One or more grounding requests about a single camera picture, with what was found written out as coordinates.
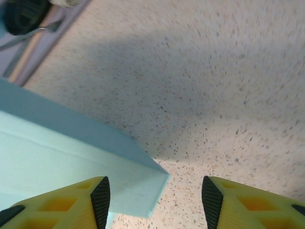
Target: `terrazzo floor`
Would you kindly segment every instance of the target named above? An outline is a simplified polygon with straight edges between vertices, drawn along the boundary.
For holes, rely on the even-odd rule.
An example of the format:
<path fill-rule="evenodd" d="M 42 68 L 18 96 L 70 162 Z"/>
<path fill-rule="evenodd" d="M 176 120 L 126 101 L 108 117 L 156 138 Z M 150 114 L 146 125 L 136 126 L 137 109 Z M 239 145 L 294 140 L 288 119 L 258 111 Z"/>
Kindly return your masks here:
<path fill-rule="evenodd" d="M 93 0 L 25 88 L 133 137 L 172 175 L 150 219 L 206 228 L 205 175 L 305 201 L 303 0 Z"/>

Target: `speckled floor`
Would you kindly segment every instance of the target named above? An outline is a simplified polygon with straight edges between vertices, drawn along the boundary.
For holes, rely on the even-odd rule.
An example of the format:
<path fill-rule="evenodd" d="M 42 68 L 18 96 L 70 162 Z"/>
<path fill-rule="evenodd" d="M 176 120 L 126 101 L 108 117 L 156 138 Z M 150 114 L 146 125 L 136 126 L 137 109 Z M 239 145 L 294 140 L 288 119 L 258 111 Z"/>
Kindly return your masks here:
<path fill-rule="evenodd" d="M 204 175 L 305 201 L 303 0 L 94 0 L 26 88 L 132 136 L 172 174 L 150 219 L 205 228 Z"/>

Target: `black rubber pad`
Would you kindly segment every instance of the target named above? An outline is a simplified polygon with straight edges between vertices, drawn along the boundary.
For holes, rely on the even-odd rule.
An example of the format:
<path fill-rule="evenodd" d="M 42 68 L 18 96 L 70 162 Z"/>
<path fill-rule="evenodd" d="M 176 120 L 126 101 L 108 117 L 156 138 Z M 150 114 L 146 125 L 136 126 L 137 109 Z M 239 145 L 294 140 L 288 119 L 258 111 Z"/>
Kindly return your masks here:
<path fill-rule="evenodd" d="M 98 229 L 105 229 L 110 205 L 110 184 L 108 177 L 97 185 L 91 193 L 91 201 Z"/>
<path fill-rule="evenodd" d="M 11 208 L 0 211 L 0 227 L 9 222 L 12 218 L 18 215 L 25 209 L 23 205 L 13 206 Z"/>
<path fill-rule="evenodd" d="M 292 207 L 305 216 L 305 207 L 297 204 L 293 204 Z"/>
<path fill-rule="evenodd" d="M 217 229 L 224 196 L 208 176 L 203 178 L 201 198 L 208 229 Z"/>

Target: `light blue box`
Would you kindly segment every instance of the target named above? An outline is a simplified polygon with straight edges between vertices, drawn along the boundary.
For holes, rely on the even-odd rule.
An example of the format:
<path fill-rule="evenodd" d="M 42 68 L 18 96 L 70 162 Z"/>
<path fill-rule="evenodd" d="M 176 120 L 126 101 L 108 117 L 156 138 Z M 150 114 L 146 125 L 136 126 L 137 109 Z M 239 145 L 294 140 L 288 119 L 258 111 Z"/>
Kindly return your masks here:
<path fill-rule="evenodd" d="M 0 81 L 0 91 L 0 202 L 7 200 L 0 209 L 108 176 L 111 212 L 152 214 L 170 175 L 135 141 L 5 81 Z"/>

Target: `floor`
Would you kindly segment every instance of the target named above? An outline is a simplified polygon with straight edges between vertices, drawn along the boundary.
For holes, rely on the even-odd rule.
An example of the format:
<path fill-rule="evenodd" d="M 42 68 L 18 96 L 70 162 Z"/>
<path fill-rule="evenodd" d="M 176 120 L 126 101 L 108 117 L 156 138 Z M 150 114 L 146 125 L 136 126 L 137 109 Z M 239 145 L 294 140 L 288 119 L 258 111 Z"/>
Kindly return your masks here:
<path fill-rule="evenodd" d="M 26 88 L 133 137 L 172 174 L 150 219 L 206 228 L 205 175 L 305 201 L 303 0 L 93 0 Z"/>

